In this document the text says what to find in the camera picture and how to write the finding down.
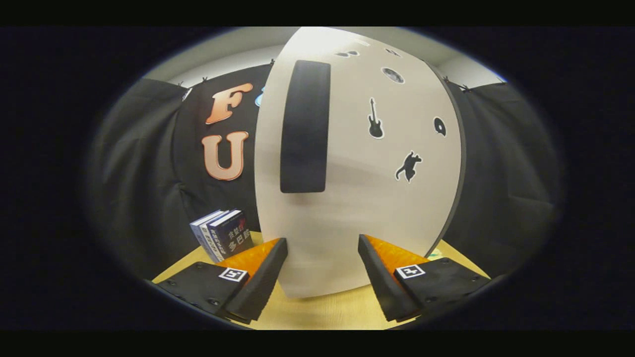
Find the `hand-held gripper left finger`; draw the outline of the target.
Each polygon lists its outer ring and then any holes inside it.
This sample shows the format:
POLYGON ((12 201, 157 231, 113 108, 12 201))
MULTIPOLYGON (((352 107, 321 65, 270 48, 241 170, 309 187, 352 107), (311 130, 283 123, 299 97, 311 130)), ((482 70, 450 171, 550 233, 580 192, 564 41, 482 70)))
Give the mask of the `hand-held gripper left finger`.
POLYGON ((286 238, 273 239, 217 264, 193 262, 157 289, 204 315, 250 324, 266 307, 287 255, 286 238))

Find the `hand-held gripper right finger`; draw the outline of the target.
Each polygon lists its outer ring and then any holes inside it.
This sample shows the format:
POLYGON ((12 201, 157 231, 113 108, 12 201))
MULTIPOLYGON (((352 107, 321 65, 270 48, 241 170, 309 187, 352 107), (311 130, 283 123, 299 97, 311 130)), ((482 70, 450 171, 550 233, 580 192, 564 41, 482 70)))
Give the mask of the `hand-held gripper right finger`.
POLYGON ((387 321, 438 318, 492 283, 451 258, 429 260, 366 234, 358 254, 387 321))

